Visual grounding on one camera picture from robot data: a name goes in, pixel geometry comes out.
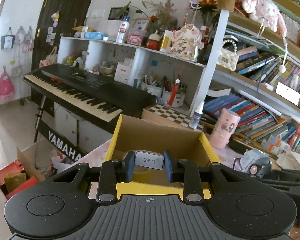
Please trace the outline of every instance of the tiled floor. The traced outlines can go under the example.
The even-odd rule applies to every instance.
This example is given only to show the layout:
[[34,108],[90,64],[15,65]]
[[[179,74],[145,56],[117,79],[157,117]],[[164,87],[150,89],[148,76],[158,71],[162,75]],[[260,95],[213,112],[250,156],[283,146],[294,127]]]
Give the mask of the tiled floor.
[[[32,145],[34,139],[37,105],[33,102],[9,104],[0,108],[0,169],[16,159],[20,150]],[[54,119],[44,113],[43,120],[53,127]],[[0,240],[7,240],[11,233],[3,216],[4,202],[0,198]]]

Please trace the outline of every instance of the pink plush toy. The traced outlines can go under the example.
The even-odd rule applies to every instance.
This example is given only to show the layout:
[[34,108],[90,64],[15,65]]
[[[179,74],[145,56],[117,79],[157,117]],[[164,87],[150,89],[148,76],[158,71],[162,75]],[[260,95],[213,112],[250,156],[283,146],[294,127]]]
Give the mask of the pink plush toy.
[[279,25],[282,35],[287,36],[287,28],[282,15],[272,0],[245,0],[242,7],[247,13],[250,13],[251,20],[261,23],[263,29],[268,27],[277,32]]

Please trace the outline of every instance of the chessboard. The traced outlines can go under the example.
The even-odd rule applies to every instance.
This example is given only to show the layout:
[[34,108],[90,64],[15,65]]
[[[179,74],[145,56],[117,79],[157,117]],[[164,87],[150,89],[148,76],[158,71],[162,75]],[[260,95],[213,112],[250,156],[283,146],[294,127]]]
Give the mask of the chessboard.
[[191,128],[189,126],[189,123],[191,121],[191,117],[189,117],[185,114],[182,114],[182,113],[178,112],[175,109],[168,108],[166,106],[155,105],[155,106],[149,106],[148,108],[145,108],[142,118],[147,120],[147,118],[144,117],[144,116],[147,116],[146,111],[148,111],[150,113],[153,113],[153,114],[156,114],[157,116],[160,116],[160,117],[162,117],[166,120],[169,120],[169,121],[173,122],[174,124],[181,125],[183,127],[191,129],[191,130],[203,131],[203,128],[204,128],[204,124],[203,124],[202,121],[199,122],[197,129]]

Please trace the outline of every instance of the orange flower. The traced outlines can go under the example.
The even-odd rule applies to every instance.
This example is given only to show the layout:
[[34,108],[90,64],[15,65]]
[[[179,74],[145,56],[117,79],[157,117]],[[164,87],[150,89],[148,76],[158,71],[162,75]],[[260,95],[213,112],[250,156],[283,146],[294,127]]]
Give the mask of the orange flower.
[[216,0],[209,0],[207,2],[207,4],[210,4],[210,5],[216,5],[217,1]]
[[152,15],[150,17],[150,21],[157,21],[157,20],[158,20],[158,18],[155,15]]
[[207,0],[202,0],[202,1],[199,1],[199,4],[203,5],[203,4],[206,4],[208,1]]

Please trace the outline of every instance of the checkered board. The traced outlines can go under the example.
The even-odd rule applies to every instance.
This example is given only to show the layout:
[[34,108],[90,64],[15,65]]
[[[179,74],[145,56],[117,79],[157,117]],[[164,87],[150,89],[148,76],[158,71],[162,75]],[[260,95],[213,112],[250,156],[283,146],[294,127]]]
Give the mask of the checkered board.
[[[186,128],[194,130],[189,126],[189,123],[191,121],[191,117],[189,117],[187,115],[184,115],[184,114],[182,114],[182,113],[180,113],[180,112],[178,112],[174,109],[171,109],[171,108],[168,108],[168,107],[162,106],[162,105],[155,105],[155,106],[151,106],[147,110],[149,112],[155,113],[155,114],[157,114],[157,115],[159,115],[163,118],[166,118],[169,121],[175,122],[175,123],[180,124],[180,125],[182,125]],[[204,127],[203,122],[200,121],[199,124],[198,124],[197,129],[195,129],[195,130],[202,131],[203,127]]]

